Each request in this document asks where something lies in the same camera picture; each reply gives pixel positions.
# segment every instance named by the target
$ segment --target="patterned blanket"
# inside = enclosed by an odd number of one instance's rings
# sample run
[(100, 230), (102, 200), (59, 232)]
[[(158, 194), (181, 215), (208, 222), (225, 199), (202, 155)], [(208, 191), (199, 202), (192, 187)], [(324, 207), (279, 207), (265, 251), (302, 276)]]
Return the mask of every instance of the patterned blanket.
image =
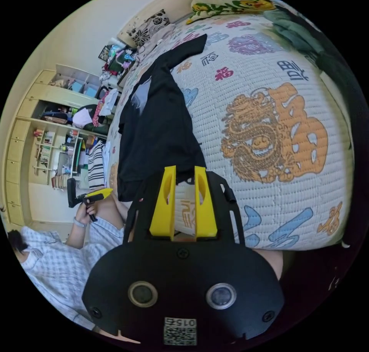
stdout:
[[(207, 168), (227, 179), (247, 246), (307, 250), (337, 243), (348, 214), (353, 154), (347, 121), (309, 55), (258, 14), (186, 25), (128, 75), (110, 127), (109, 185), (116, 191), (120, 113), (162, 53), (207, 33), (204, 52), (173, 69)], [(194, 185), (176, 189), (176, 229), (194, 233)]]

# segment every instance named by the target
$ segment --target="cabinet drawer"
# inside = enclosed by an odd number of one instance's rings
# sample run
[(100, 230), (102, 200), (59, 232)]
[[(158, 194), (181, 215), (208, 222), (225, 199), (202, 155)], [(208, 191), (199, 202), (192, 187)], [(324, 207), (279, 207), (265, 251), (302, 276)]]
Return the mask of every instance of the cabinet drawer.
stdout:
[(19, 162), (7, 160), (7, 182), (19, 184)]
[(24, 225), (22, 209), (20, 206), (8, 204), (8, 218), (13, 224)]
[(20, 162), (22, 159), (23, 146), (24, 142), (17, 139), (11, 139), (8, 149), (8, 160)]
[(31, 118), (38, 104), (38, 99), (25, 98), (20, 105), (18, 116)]
[(35, 83), (40, 83), (40, 84), (49, 84), (54, 76), (56, 75), (55, 71), (51, 71), (51, 70), (44, 70), (36, 79)]
[(31, 86), (30, 90), (26, 94), (26, 98), (31, 99), (45, 99), (47, 95), (48, 86), (46, 84), (35, 83)]
[(7, 201), (10, 204), (20, 206), (19, 185), (7, 182)]
[(14, 124), (12, 139), (25, 140), (30, 124), (29, 121), (17, 120)]

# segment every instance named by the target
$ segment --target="qr code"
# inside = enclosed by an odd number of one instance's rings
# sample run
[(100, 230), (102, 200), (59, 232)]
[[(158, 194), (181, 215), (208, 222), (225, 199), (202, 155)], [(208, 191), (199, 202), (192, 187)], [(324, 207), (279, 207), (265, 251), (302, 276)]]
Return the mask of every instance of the qr code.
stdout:
[(187, 326), (186, 324), (188, 323), (184, 322), (185, 320), (189, 319), (166, 319), (164, 325), (164, 344), (197, 345), (196, 326)]

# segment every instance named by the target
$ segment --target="floral pillow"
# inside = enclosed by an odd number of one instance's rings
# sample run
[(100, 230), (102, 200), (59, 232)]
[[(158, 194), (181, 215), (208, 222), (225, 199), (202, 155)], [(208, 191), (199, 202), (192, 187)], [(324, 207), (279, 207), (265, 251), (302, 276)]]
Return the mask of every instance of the floral pillow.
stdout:
[(127, 31), (127, 34), (137, 44), (137, 47), (144, 45), (155, 33), (164, 26), (169, 25), (170, 21), (164, 10), (160, 10), (156, 14), (149, 17), (138, 28)]

